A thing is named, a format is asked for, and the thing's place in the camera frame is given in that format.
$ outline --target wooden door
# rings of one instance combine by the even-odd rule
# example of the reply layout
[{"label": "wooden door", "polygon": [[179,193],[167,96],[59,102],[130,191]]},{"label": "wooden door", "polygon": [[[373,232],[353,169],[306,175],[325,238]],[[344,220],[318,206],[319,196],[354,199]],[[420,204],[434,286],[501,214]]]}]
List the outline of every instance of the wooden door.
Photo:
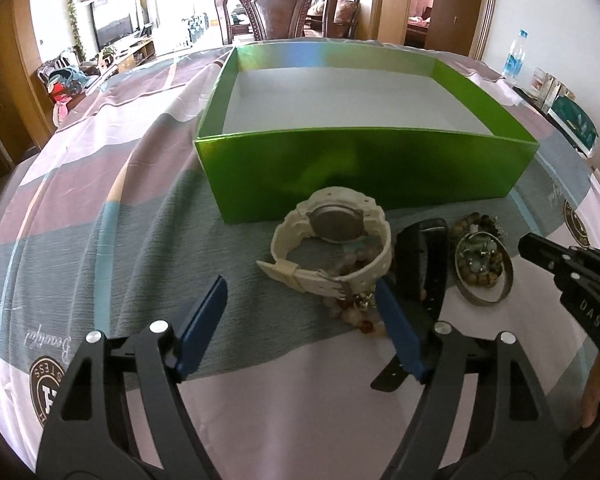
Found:
[{"label": "wooden door", "polygon": [[382,0],[378,41],[403,44],[407,33],[409,2],[411,0]]},{"label": "wooden door", "polygon": [[468,56],[482,0],[433,0],[425,48]]},{"label": "wooden door", "polygon": [[22,155],[32,146],[24,122],[11,95],[8,81],[4,79],[2,66],[2,51],[0,46],[0,140],[11,160],[17,164],[22,160]]}]

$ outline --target cushion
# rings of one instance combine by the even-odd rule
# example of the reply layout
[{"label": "cushion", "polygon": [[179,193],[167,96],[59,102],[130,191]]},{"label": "cushion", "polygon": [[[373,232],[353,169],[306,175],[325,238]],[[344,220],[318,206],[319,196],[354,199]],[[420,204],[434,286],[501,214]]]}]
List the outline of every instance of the cushion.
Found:
[{"label": "cushion", "polygon": [[323,0],[321,2],[316,3],[314,6],[311,6],[307,11],[307,16],[320,16],[322,17],[324,13],[324,4],[326,2]]},{"label": "cushion", "polygon": [[338,0],[336,5],[336,16],[334,18],[335,23],[351,23],[353,17],[358,10],[358,3],[349,0]]}]

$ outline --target blue bottle label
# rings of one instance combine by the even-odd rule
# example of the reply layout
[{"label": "blue bottle label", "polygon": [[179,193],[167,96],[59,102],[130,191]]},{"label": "blue bottle label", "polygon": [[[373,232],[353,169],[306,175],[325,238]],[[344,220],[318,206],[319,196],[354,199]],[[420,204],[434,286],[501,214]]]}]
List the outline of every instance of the blue bottle label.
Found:
[{"label": "blue bottle label", "polygon": [[505,75],[514,75],[516,73],[516,68],[518,67],[518,61],[513,56],[513,54],[509,54],[507,57],[507,62],[504,65],[504,70],[502,71]]}]

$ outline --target box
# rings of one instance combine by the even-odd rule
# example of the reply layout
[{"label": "box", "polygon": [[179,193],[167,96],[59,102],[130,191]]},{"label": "box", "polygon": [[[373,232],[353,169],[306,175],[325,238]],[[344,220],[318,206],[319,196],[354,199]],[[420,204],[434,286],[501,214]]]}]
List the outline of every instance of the box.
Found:
[{"label": "box", "polygon": [[443,62],[331,41],[234,48],[195,145],[229,223],[282,219],[327,186],[385,209],[502,197],[538,148]]}]

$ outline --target white watch strap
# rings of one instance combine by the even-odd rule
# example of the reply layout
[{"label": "white watch strap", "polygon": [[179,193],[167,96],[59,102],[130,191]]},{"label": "white watch strap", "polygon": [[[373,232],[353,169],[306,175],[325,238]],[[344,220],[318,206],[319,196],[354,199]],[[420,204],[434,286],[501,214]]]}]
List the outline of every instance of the white watch strap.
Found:
[{"label": "white watch strap", "polygon": [[327,277],[316,270],[300,269],[298,264],[286,259],[304,238],[315,235],[309,219],[298,209],[286,215],[282,224],[276,227],[271,240],[271,255],[276,263],[268,264],[261,261],[256,263],[267,276],[293,290],[344,300],[347,296],[369,290],[391,266],[391,230],[384,219],[384,211],[374,203],[372,208],[365,211],[364,223],[368,234],[380,238],[382,252],[370,264],[347,276]]}]

